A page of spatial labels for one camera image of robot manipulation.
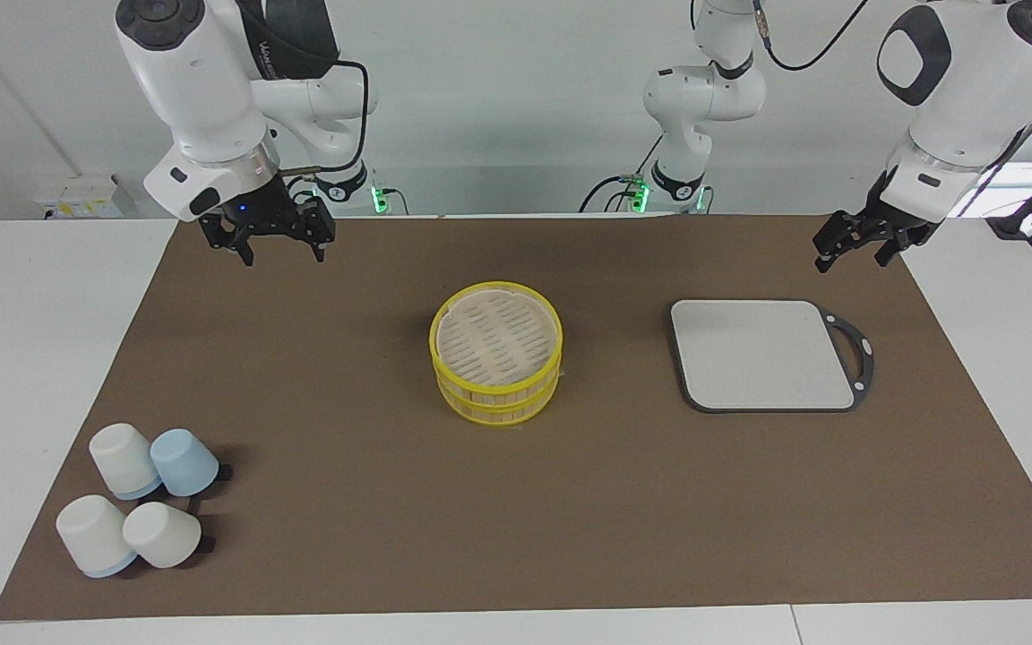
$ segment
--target white table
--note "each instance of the white table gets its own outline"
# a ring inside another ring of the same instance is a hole
[[[173,227],[0,223],[0,592]],[[1032,478],[1032,253],[949,221],[905,257]],[[149,640],[1015,645],[1032,601],[0,624],[0,642]]]

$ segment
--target power outlet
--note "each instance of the power outlet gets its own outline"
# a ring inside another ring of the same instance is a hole
[[[44,220],[120,220],[136,213],[130,196],[106,174],[46,183],[37,190],[34,203]]]

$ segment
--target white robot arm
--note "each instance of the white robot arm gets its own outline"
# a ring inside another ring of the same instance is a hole
[[[376,93],[363,66],[340,60],[323,0],[122,0],[116,29],[174,139],[146,188],[181,220],[200,218],[209,246],[253,264],[249,237],[282,234],[322,261],[329,208],[373,208],[360,156]],[[290,199],[266,116],[308,148],[318,165],[300,171],[321,172],[328,206]],[[360,134],[344,119],[361,119]]]
[[[1032,0],[938,0],[902,13],[877,58],[913,122],[856,215],[815,235],[827,272],[843,253],[883,241],[875,258],[926,244],[961,197],[1032,127]]]
[[[762,109],[767,84],[753,65],[756,35],[750,0],[704,0],[696,43],[711,62],[659,70],[648,82],[643,105],[663,128],[647,175],[650,209],[688,212],[711,158],[706,124],[749,119]]]

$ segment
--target blue cup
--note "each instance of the blue cup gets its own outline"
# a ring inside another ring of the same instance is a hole
[[[151,458],[174,497],[192,497],[218,477],[218,458],[192,432],[175,428],[154,440]]]

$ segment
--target wall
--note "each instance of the wall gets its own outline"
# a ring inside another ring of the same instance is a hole
[[[912,117],[873,69],[889,25],[912,4],[869,4],[806,73],[756,54],[771,88],[765,109],[709,128],[717,213],[859,207]],[[135,196],[167,150],[168,131],[120,53],[115,5],[0,1],[3,82],[34,118],[11,124],[0,115],[0,217],[37,215],[25,203],[28,185],[58,167],[43,129],[77,170],[116,173]],[[772,3],[781,58],[808,58],[853,5]],[[409,193],[414,212],[575,209],[598,180],[635,170],[658,134],[642,107],[648,74],[705,62],[682,1],[329,0],[329,8],[345,53],[381,89],[365,159]],[[287,150],[287,160],[295,156]],[[1032,139],[1019,159],[1032,160]]]

